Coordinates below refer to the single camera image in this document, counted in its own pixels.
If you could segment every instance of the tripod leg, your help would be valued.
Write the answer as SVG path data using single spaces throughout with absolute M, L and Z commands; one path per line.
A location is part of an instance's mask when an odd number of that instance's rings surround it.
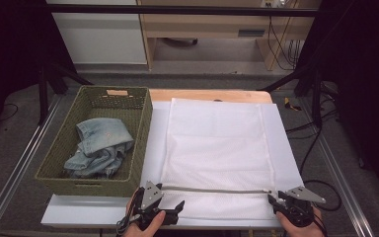
M 71 71 L 67 70 L 66 68 L 60 66 L 59 64 L 52 63 L 51 66 L 56 71 L 58 71 L 59 73 L 61 73 L 62 75 L 70 77 L 71 79 L 75 80 L 79 84 L 82 84 L 82 85 L 94 85 L 94 83 L 86 80 L 85 78 L 79 76 L 78 74 L 76 74 L 74 72 L 71 72 Z
M 318 128 L 322 128 L 322 117 L 320 111 L 321 81 L 321 75 L 319 71 L 316 70 L 315 82 L 313 86 L 312 119 Z
M 294 72 L 286 75 L 285 77 L 279 79 L 278 81 L 270 84 L 267 87 L 257 89 L 257 91 L 266 91 L 266 92 L 271 92 L 273 90 L 276 90 L 278 87 L 281 87 L 285 85 L 286 83 L 294 80 L 294 79 L 300 79 L 301 77 L 304 76 L 304 74 L 308 71 L 307 67 L 301 67 L 296 69 Z
M 39 71 L 38 91 L 39 91 L 39 121 L 42 124 L 48 114 L 48 98 L 47 98 L 47 80 L 45 79 L 46 70 L 44 66 Z

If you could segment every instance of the wicker basket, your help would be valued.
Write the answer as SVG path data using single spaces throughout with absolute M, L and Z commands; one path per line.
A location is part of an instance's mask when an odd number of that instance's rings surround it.
M 82 86 L 36 179 L 56 195 L 131 197 L 140 184 L 152 110 L 148 88 Z M 111 179 L 70 179 L 63 165 L 80 142 L 75 126 L 93 118 L 121 119 L 134 138 L 134 146 Z

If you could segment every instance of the blue denim fabric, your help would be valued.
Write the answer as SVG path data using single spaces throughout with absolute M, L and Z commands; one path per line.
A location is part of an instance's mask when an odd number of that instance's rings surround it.
M 123 151 L 126 151 L 133 145 L 133 138 L 120 119 L 92 118 L 78 123 L 76 127 L 81 138 L 78 146 L 86 156 L 110 146 L 122 144 Z
M 64 168 L 71 178 L 102 175 L 109 178 L 134 143 L 125 125 L 116 118 L 92 118 L 76 125 L 81 142 Z

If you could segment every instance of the black stand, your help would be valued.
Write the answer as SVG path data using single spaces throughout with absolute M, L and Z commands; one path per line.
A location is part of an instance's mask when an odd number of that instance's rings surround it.
M 35 0 L 35 4 L 45 6 L 46 2 Z M 1 8 L 14 34 L 26 45 L 27 54 L 37 69 L 40 106 L 38 125 L 41 125 L 48 114 L 47 83 L 56 94 L 64 94 L 68 89 L 63 77 L 72 78 L 83 85 L 92 83 L 77 74 L 49 12 L 31 11 L 17 1 L 5 1 Z
M 297 86 L 294 89 L 294 94 L 297 97 L 305 96 L 307 92 L 313 88 L 313 100 L 312 100 L 312 120 L 316 127 L 322 127 L 322 117 L 320 113 L 320 96 L 321 96 L 321 82 L 322 76 L 319 71 L 320 61 L 323 58 L 328 56 L 331 53 L 329 44 L 330 42 L 339 34 L 338 26 L 341 24 L 342 20 L 346 16 L 348 10 L 352 7 L 352 5 L 356 2 L 356 0 L 352 0 L 350 4 L 347 6 L 346 10 L 343 11 L 338 21 L 334 24 L 332 29 L 328 32 L 325 38 L 318 45 L 316 51 L 310 56 L 308 62 L 296 68 L 294 72 L 283 77 L 277 82 L 265 87 L 258 89 L 258 91 L 267 91 L 271 92 L 276 90 L 277 88 L 285 85 L 286 83 L 299 79 Z

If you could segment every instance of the hand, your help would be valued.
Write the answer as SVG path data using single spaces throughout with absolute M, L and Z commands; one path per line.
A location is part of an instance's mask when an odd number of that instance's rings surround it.
M 320 219 L 322 219 L 322 213 L 318 208 L 313 207 L 313 212 L 316 216 L 318 216 Z M 281 212 L 276 213 L 276 217 L 278 218 L 279 222 L 281 223 L 282 227 L 288 232 L 290 237 L 324 237 L 324 233 L 322 230 L 315 224 L 311 223 L 310 225 L 306 227 L 297 227 L 285 217 Z M 318 221 L 321 225 L 321 221 L 318 218 L 315 218 L 316 221 Z
M 127 231 L 122 235 L 123 237 L 152 237 L 155 235 L 156 231 L 161 227 L 163 220 L 165 219 L 165 210 L 159 212 L 155 218 L 153 218 L 150 225 L 145 229 L 141 230 L 135 223 L 131 223 L 128 226 Z

